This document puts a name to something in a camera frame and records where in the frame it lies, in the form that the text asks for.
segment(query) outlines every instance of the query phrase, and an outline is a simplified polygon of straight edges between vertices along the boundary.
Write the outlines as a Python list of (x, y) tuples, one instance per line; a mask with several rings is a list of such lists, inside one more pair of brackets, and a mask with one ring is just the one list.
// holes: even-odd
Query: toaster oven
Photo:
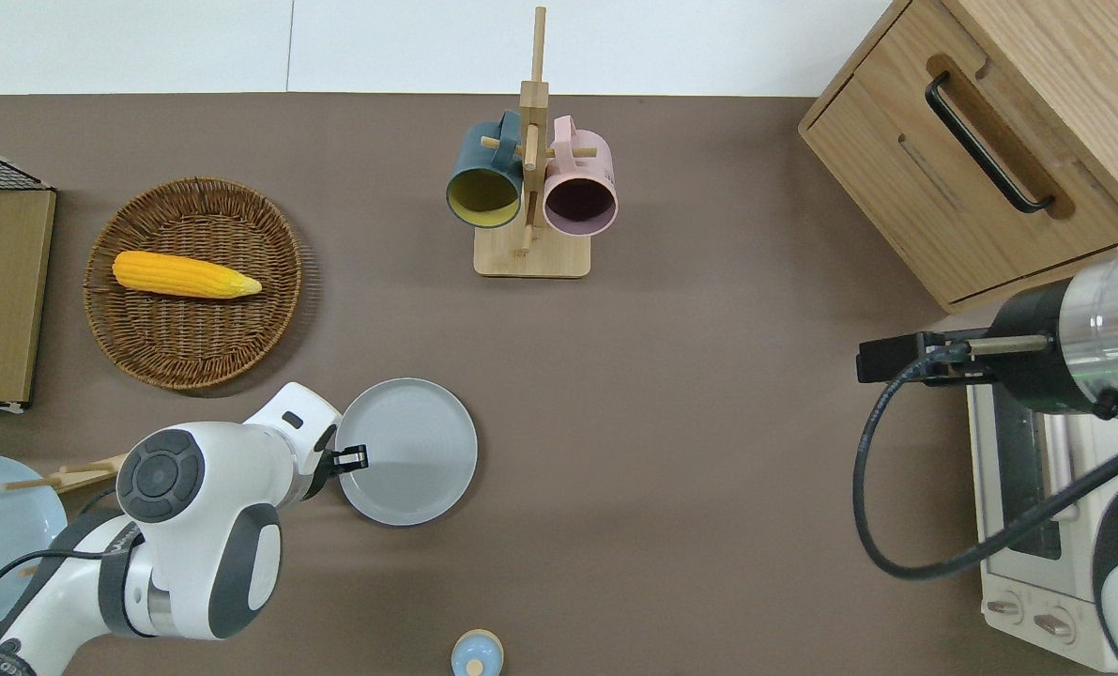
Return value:
[[(976, 531), (993, 535), (1118, 454), (1118, 420), (1039, 415), (1002, 385), (968, 385)], [(1118, 672), (1091, 591), (1091, 553), (1118, 478), (980, 564), (992, 628), (1098, 672)]]

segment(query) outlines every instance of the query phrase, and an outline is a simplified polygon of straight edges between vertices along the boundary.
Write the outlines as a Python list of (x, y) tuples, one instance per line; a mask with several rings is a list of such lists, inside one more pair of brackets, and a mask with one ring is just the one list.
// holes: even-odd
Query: wicker basket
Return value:
[[(231, 267), (262, 292), (231, 299), (131, 291), (112, 264), (129, 249)], [(300, 302), (301, 248), (287, 219), (258, 192), (222, 179), (182, 179), (134, 197), (91, 249), (83, 304), (105, 355), (169, 390), (219, 385), (275, 346)]]

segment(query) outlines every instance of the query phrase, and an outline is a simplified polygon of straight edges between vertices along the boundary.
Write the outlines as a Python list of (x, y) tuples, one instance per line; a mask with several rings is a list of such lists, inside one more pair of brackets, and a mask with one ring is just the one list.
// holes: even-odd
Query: white wall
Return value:
[[(534, 0), (0, 0), (0, 94), (515, 93)], [(888, 0), (550, 0), (556, 94), (815, 96)]]

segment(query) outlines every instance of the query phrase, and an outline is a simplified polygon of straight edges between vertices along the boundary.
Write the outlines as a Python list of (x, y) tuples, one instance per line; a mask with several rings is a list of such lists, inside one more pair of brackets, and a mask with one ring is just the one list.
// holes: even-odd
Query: pink mug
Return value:
[[(541, 212), (555, 230), (575, 237), (604, 232), (617, 218), (613, 154), (596, 132), (576, 128), (570, 115), (555, 121), (555, 159), (547, 163)], [(576, 158), (575, 149), (595, 149), (595, 158)]]

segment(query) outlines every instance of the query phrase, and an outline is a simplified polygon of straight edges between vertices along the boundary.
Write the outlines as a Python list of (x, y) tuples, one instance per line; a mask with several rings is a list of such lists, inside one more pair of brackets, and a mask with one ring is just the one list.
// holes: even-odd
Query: black handle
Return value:
[(938, 120), (941, 120), (946, 128), (950, 130), (955, 140), (975, 160), (975, 163), (980, 165), (984, 173), (997, 187), (997, 190), (1001, 190), (1002, 196), (1005, 196), (1005, 200), (1010, 200), (1010, 204), (1013, 204), (1014, 209), (1024, 215), (1031, 215), (1036, 210), (1046, 209), (1048, 206), (1051, 206), (1051, 202), (1055, 201), (1055, 197), (1053, 196), (1044, 198), (1042, 202), (1032, 202), (1030, 197), (1026, 197), (1014, 184), (1013, 179), (1010, 179), (1010, 175), (997, 164), (996, 160), (992, 159), (992, 155), (984, 149), (984, 145), (980, 144), (975, 134), (966, 127), (961, 120), (958, 120), (955, 111), (950, 110), (950, 106), (944, 102), (941, 94), (938, 93), (938, 88), (948, 77), (950, 77), (950, 73), (944, 72), (930, 83), (930, 86), (927, 86), (927, 103), (930, 104), (930, 110), (938, 115)]

